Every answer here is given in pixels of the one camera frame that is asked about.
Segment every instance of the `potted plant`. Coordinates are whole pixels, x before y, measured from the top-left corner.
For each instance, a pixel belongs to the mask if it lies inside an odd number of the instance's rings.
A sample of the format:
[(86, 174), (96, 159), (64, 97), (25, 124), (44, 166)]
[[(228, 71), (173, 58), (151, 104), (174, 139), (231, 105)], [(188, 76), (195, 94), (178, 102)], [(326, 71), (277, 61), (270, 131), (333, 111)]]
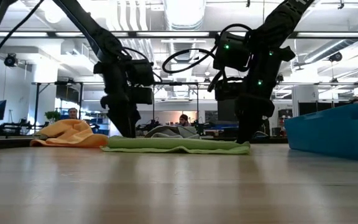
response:
[(45, 112), (45, 116), (47, 117), (47, 119), (49, 120), (49, 122), (51, 124), (53, 124), (54, 122), (56, 122), (60, 119), (60, 113), (57, 111)]

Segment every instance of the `person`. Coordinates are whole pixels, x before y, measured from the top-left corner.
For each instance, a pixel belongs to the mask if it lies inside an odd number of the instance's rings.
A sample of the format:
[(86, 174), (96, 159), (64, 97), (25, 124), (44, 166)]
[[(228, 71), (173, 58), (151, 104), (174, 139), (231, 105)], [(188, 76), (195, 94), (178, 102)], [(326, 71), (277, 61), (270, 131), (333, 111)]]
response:
[(353, 100), (350, 102), (350, 104), (356, 104), (356, 103), (358, 103), (358, 99), (353, 99)]
[(187, 115), (185, 115), (185, 114), (180, 115), (180, 117), (179, 117), (179, 125), (181, 125), (181, 126), (190, 126), (189, 117), (187, 117)]
[(78, 113), (78, 110), (76, 108), (68, 109), (68, 118), (69, 119), (78, 119), (77, 113)]

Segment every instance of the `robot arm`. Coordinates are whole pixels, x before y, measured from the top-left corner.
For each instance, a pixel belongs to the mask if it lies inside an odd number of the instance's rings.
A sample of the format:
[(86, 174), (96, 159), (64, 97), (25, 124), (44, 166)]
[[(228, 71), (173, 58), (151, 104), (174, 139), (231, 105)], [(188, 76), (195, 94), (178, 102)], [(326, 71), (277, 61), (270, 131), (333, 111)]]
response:
[(104, 80), (101, 106), (109, 108), (108, 117), (124, 137), (135, 137), (135, 124), (140, 119), (136, 104), (152, 104), (154, 83), (152, 63), (147, 58), (133, 60), (121, 42), (110, 31), (103, 29), (85, 12), (77, 0), (53, 0), (85, 35), (99, 62), (94, 73)]
[(225, 83), (225, 79), (218, 81), (219, 77), (215, 77), (209, 88), (215, 88), (217, 100), (236, 98), (238, 143), (253, 137), (263, 123), (263, 116), (273, 115), (274, 105), (270, 97), (277, 84), (280, 65), (295, 57), (289, 47), (281, 49), (280, 46), (312, 3), (313, 0), (286, 0), (267, 16), (260, 27), (248, 31), (245, 39), (229, 32), (217, 39), (214, 68), (221, 71), (217, 75), (222, 75), (224, 67), (248, 71), (241, 84)]

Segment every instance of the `green towel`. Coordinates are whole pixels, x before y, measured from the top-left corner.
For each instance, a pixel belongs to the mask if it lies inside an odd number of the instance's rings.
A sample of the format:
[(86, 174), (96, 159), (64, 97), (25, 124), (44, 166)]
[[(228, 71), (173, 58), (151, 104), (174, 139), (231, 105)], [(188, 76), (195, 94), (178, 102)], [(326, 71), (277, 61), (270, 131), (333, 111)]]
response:
[(177, 138), (109, 138), (105, 152), (187, 152), (192, 154), (249, 154), (250, 144), (227, 141)]

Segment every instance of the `desk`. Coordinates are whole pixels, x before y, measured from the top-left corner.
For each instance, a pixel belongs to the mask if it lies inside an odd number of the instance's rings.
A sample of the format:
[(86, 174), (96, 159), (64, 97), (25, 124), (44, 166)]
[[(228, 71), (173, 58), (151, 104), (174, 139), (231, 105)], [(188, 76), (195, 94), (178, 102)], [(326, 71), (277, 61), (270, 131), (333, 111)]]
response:
[(0, 149), (0, 223), (357, 223), (358, 161)]

